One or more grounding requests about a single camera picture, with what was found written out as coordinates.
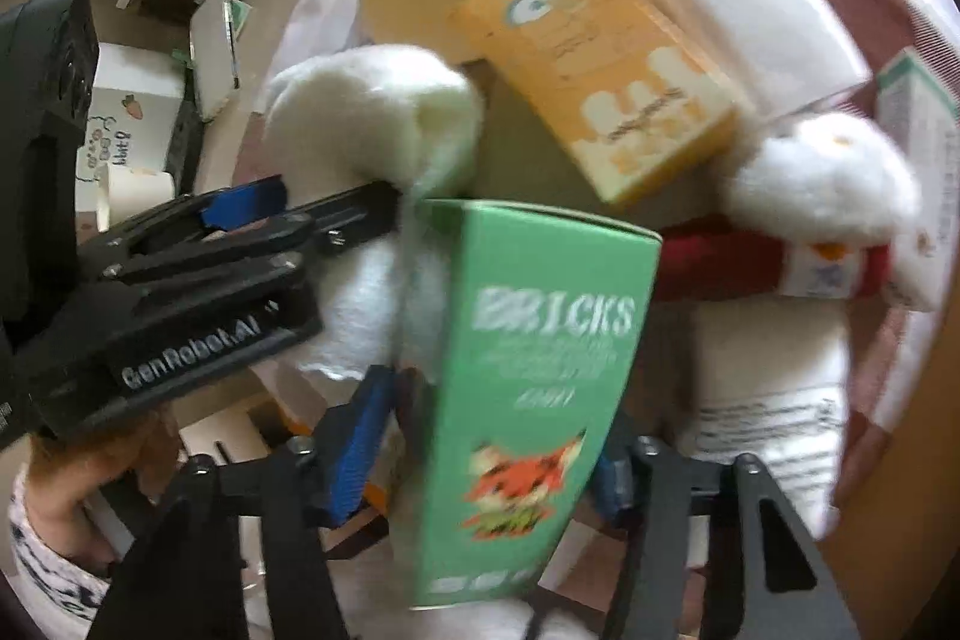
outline fox illustration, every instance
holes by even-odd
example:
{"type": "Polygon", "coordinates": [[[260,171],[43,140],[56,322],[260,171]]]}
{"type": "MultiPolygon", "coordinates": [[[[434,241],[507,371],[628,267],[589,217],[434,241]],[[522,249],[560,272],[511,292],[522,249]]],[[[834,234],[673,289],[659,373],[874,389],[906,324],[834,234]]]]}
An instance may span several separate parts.
{"type": "Polygon", "coordinates": [[[475,527],[474,539],[522,536],[531,533],[554,509],[547,500],[563,490],[563,476],[583,448],[586,430],[551,453],[510,458],[485,443],[470,457],[477,481],[467,496],[480,510],[464,521],[475,527]]]}

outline white box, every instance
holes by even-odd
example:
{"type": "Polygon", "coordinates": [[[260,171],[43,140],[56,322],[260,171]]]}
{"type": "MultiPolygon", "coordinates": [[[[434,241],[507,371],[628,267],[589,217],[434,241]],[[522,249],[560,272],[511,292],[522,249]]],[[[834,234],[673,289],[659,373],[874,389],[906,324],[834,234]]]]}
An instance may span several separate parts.
{"type": "Polygon", "coordinates": [[[913,47],[882,68],[877,85],[877,123],[904,151],[923,196],[918,224],[894,240],[886,295],[911,310],[937,310],[956,249],[957,102],[913,47]]]}
{"type": "Polygon", "coordinates": [[[163,170],[183,100],[184,67],[172,57],[100,44],[86,142],[77,150],[77,212],[96,210],[102,164],[163,170]]]}

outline eye illustration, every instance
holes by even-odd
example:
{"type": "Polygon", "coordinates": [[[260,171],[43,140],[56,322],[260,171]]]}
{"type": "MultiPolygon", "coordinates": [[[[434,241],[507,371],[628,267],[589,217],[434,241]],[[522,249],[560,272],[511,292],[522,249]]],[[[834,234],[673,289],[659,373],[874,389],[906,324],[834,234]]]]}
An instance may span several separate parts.
{"type": "Polygon", "coordinates": [[[516,0],[507,9],[507,23],[509,25],[533,23],[552,8],[550,0],[516,0]]]}

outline white plastic wrap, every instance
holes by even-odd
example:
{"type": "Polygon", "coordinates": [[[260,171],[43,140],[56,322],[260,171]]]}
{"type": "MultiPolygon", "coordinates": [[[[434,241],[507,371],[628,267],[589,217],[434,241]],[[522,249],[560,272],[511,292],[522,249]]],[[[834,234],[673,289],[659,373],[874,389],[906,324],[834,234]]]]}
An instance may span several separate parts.
{"type": "Polygon", "coordinates": [[[650,1],[739,84],[762,124],[871,77],[827,0],[650,1]]]}

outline sleeve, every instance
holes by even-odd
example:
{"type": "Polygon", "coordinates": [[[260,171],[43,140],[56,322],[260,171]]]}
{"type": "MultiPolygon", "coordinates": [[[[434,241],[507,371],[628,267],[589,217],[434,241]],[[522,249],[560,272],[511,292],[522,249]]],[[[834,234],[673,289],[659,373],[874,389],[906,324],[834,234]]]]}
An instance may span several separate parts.
{"type": "Polygon", "coordinates": [[[13,484],[10,533],[18,571],[17,595],[48,637],[80,640],[107,594],[109,581],[90,575],[50,550],[37,536],[23,504],[26,466],[13,484]]]}

